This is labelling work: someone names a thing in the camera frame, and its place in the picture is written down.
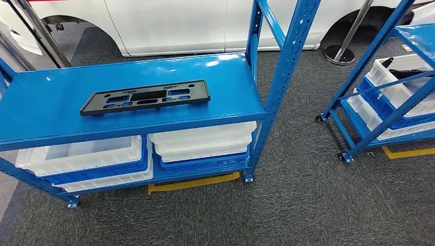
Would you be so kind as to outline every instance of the plastic storage tray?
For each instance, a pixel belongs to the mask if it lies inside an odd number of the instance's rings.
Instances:
[[[189,173],[198,170],[218,169],[222,167],[244,166],[249,161],[249,148],[239,154],[208,157],[194,160],[182,160],[174,162],[163,162],[160,158],[160,165],[166,173]]]
[[[49,176],[140,161],[142,137],[129,136],[23,149],[15,166]]]
[[[138,182],[138,181],[152,179],[153,178],[152,144],[149,138],[147,138],[146,148],[147,151],[144,152],[144,160],[147,162],[146,171],[105,177],[105,178],[90,179],[90,180],[84,180],[80,182],[53,184],[53,186],[62,187],[67,192],[75,192],[75,191],[115,186],[124,183],[131,183],[131,182]]]
[[[353,96],[347,99],[353,110],[361,117],[361,119],[367,125],[370,131],[373,131],[380,123],[382,119],[378,116],[377,112],[370,106],[366,100],[363,99],[361,95]],[[378,140],[384,140],[393,137],[404,136],[408,134],[413,134],[416,132],[422,132],[435,128],[435,122],[428,122],[424,124],[419,124],[410,127],[404,127],[396,130],[387,129],[381,135],[377,137]]]
[[[164,162],[199,159],[246,152],[256,122],[194,128],[150,134]]]
[[[373,87],[374,85],[366,77],[364,77],[357,90],[362,91]],[[381,120],[385,120],[394,110],[396,110],[396,108],[390,103],[390,100],[388,100],[388,98],[384,96],[380,90],[364,93],[361,94],[361,96],[376,111]],[[435,113],[414,117],[401,117],[396,122],[391,124],[390,129],[396,130],[404,127],[428,123],[431,121],[435,121]]]
[[[142,142],[142,153],[145,152],[145,141]],[[147,161],[144,161],[144,155],[139,161],[128,162],[124,164],[116,164],[100,168],[85,169],[76,172],[68,172],[62,174],[54,174],[50,176],[42,176],[40,178],[50,181],[54,185],[62,183],[78,182],[88,179],[104,178],[122,174],[137,173],[147,170]]]
[[[388,58],[377,59],[373,63],[373,68],[367,73],[366,77],[370,80],[370,82],[375,86],[380,86],[383,84],[387,84],[390,82],[394,82],[397,78],[389,72],[389,69],[396,70],[422,70],[422,71],[431,71],[432,67],[429,66],[424,60],[422,60],[418,55],[402,55],[395,56],[393,62],[385,68],[382,65],[382,62],[386,61]],[[391,87],[387,87],[381,89],[381,92],[388,98],[393,107],[398,108],[402,105],[407,99],[409,99],[415,91],[417,91],[421,86],[424,85],[424,82],[428,79],[422,78],[419,80],[409,81],[403,84],[394,85]],[[423,101],[421,101],[418,105],[416,105],[413,109],[411,109],[408,113],[404,115],[404,117],[414,117],[418,115],[435,113],[435,94],[429,95]]]

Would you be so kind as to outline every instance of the chrome pole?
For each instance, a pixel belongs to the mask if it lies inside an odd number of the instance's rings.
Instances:
[[[8,58],[14,60],[15,64],[21,71],[36,70],[23,56],[23,54],[21,54],[21,52],[13,45],[13,43],[6,38],[2,31],[0,31],[0,44],[4,50],[3,53],[6,55],[9,54]]]
[[[362,8],[358,12],[357,18],[353,22],[353,25],[350,28],[349,33],[344,38],[341,46],[331,45],[325,49],[323,54],[329,62],[337,65],[349,65],[355,60],[355,55],[351,50],[347,48],[347,46],[349,46],[350,41],[352,40],[355,32],[357,31],[358,27],[366,16],[367,11],[372,3],[373,0],[365,0]]]
[[[54,62],[58,64],[58,67],[68,68],[71,66],[66,56],[63,54],[62,50],[54,41],[53,37],[48,32],[45,25],[42,23],[41,19],[36,14],[35,10],[26,0],[12,0],[15,5],[22,8],[24,15],[27,17],[28,22],[32,25],[36,36],[42,41],[44,46],[47,48],[48,53],[51,54]]]

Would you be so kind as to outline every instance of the blue metal shelf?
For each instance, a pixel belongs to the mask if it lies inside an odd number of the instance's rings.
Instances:
[[[394,35],[435,69],[435,24],[397,26]]]
[[[360,118],[358,114],[350,107],[347,99],[352,96],[357,96],[360,94],[365,94],[363,97],[374,96],[377,90],[381,88],[386,88],[389,86],[405,83],[413,79],[433,75],[433,71],[424,72],[419,75],[414,75],[405,79],[399,79],[397,81],[384,84],[377,87],[371,87],[357,93],[352,93],[346,95],[352,84],[358,80],[359,75],[363,72],[364,68],[369,63],[370,59],[377,52],[378,48],[390,37],[391,34],[398,36],[404,43],[406,43],[410,48],[413,49],[423,60],[435,68],[435,43],[433,41],[433,34],[435,32],[435,25],[414,25],[414,26],[397,26],[399,21],[412,6],[414,0],[402,0],[399,5],[395,8],[390,18],[388,18],[385,25],[379,31],[379,33],[374,38],[373,42],[370,44],[366,52],[363,54],[361,59],[356,64],[355,68],[350,72],[344,84],[341,86],[335,97],[331,100],[328,107],[323,111],[323,113],[316,117],[318,122],[327,120],[332,116],[333,120],[336,121],[337,126],[343,133],[346,141],[349,143],[350,150],[348,152],[343,152],[339,154],[339,159],[341,161],[352,162],[353,156],[358,154],[361,150],[376,146],[386,146],[391,144],[400,144],[410,141],[418,141],[424,139],[431,139],[435,136],[435,130],[428,130],[424,132],[419,132],[416,134],[409,134],[405,136],[389,138],[385,140],[377,140],[377,137],[381,135],[391,126],[403,126],[409,125],[410,119],[403,119],[403,116],[409,112],[413,107],[415,107],[419,102],[426,98],[431,92],[435,90],[435,77],[431,78],[425,85],[423,85],[418,91],[416,91],[409,99],[407,99],[400,107],[397,109],[390,108],[390,114],[382,114],[382,123],[380,123],[375,129],[369,131],[366,124]],[[375,109],[387,109],[385,105],[387,102],[383,102],[384,105],[376,105],[373,107]],[[359,134],[361,140],[358,143],[354,143],[350,138],[349,133],[344,128],[340,119],[335,113],[338,107],[342,107],[348,119],[350,120],[352,126],[355,128]],[[425,115],[421,117],[412,117],[412,120],[430,120],[431,115]]]
[[[80,116],[97,91],[204,79],[211,101]],[[0,151],[261,120],[244,53],[18,73],[0,100]]]
[[[0,73],[11,84],[0,84],[2,120],[0,151],[68,144],[154,132],[175,131],[237,122],[259,122],[249,160],[239,165],[191,173],[167,173],[153,156],[151,180],[67,193],[50,182],[0,158],[0,171],[50,193],[76,207],[74,195],[242,171],[253,181],[264,144],[284,99],[320,0],[298,0],[284,35],[266,0],[253,0],[246,52],[136,61],[33,72],[14,72],[0,59]],[[263,15],[281,48],[266,104],[256,88],[257,49]],[[95,92],[205,80],[211,101],[201,104],[143,109],[98,116],[79,110]]]

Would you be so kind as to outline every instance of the black bracket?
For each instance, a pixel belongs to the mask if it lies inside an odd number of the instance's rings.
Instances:
[[[205,80],[96,92],[80,115],[98,115],[210,101]]]

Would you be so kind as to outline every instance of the stanchion base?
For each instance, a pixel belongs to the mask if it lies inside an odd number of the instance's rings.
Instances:
[[[338,45],[331,45],[328,46],[323,54],[325,55],[326,60],[330,63],[334,63],[337,65],[345,66],[351,64],[355,60],[355,55],[353,52],[346,48],[343,55],[341,56],[340,60],[334,60],[335,55],[337,55],[337,52],[339,51],[340,46]]]

